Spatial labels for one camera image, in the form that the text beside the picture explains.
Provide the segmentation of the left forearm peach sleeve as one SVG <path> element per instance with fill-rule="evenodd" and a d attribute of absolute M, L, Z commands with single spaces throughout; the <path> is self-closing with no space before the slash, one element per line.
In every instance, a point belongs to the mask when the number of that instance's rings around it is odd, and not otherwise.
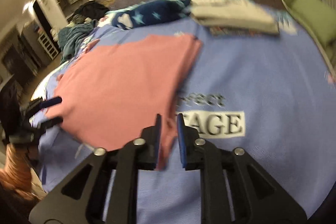
<path fill-rule="evenodd" d="M 15 160 L 6 154 L 6 162 L 1 169 L 1 186 L 15 198 L 23 201 L 38 201 L 32 192 L 31 167 L 27 159 Z"/>

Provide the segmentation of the left hand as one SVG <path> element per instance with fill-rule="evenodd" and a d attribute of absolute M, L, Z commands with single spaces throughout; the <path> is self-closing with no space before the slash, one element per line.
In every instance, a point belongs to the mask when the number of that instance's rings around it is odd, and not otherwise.
<path fill-rule="evenodd" d="M 30 161 L 39 159 L 37 145 L 15 145 L 9 144 L 6 151 L 7 156 L 15 160 L 27 159 Z"/>

